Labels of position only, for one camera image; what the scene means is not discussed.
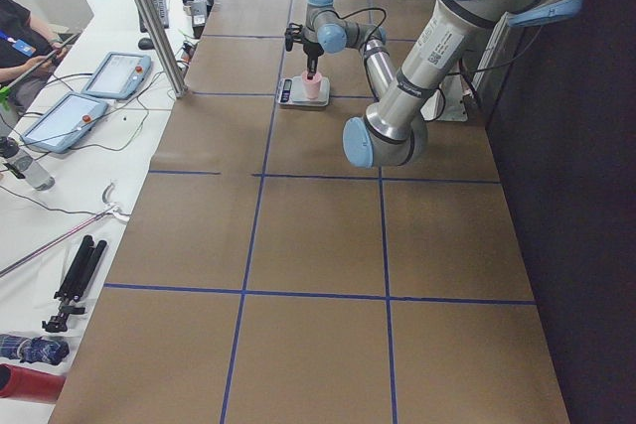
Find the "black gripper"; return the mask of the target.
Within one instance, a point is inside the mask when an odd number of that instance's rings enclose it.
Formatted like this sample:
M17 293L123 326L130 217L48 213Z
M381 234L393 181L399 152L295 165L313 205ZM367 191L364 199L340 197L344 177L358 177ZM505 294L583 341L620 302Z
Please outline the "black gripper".
M306 77L312 80L317 72L318 59L324 54L324 50L319 43L305 39L303 52L307 57Z

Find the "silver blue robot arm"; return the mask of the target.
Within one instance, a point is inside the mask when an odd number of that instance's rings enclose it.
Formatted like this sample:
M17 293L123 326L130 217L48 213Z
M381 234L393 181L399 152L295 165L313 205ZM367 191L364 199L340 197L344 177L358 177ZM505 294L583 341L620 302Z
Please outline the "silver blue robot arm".
M575 16L583 0L435 0L433 14L401 67L391 63L386 36L373 24L349 22L334 0L307 0L304 25L285 31L285 48L300 44L307 75L318 59L346 48L357 50L378 96L360 117L348 120L343 149L356 167L401 166L424 149L427 129L421 114L471 40L494 29L504 15L511 26L537 26Z

